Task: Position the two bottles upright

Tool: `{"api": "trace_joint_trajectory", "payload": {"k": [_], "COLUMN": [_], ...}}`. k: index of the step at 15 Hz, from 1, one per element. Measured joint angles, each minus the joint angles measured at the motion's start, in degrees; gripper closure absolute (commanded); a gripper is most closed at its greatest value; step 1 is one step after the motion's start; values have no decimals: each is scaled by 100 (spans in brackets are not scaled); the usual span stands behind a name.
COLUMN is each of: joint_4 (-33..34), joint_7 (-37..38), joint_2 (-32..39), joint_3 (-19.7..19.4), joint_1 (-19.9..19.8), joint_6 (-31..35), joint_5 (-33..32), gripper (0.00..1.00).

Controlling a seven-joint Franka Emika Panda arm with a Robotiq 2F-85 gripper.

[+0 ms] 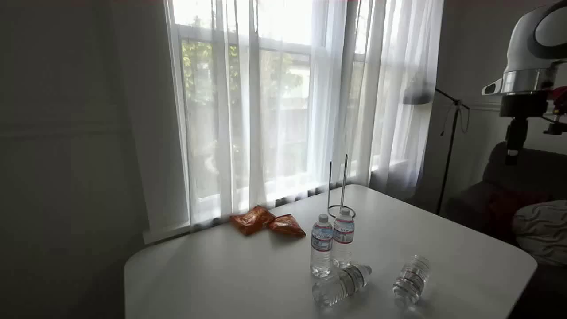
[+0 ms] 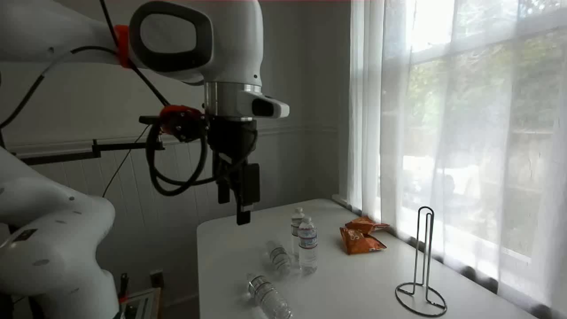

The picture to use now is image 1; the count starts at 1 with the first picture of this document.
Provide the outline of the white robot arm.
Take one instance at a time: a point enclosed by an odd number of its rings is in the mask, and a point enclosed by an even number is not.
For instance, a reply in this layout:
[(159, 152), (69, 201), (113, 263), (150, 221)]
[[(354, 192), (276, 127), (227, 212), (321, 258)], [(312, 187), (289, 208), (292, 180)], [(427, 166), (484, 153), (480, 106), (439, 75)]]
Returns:
[(567, 61), (567, 0), (521, 15), (510, 33), (507, 67), (482, 88), (484, 95), (521, 95), (553, 88)]

